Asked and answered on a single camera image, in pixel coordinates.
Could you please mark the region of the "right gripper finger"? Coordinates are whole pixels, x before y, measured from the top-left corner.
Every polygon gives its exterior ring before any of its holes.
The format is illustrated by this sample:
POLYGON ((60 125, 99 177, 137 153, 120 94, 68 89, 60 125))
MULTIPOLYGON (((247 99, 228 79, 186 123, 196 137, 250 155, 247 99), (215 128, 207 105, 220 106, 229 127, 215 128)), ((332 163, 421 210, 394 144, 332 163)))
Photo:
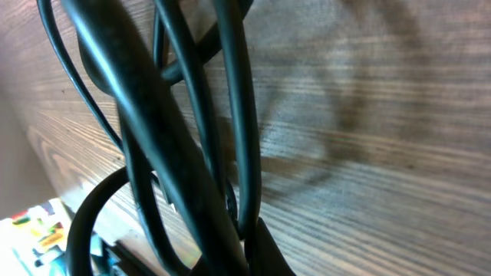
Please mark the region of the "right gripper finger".
MULTIPOLYGON (((266 224, 259 218, 251 236, 244 238, 245 259, 249 275, 295 275, 280 252, 266 224)), ((229 257, 221 257, 221 264, 208 264, 202 253, 191 275, 226 275, 221 265, 227 265, 229 257)))

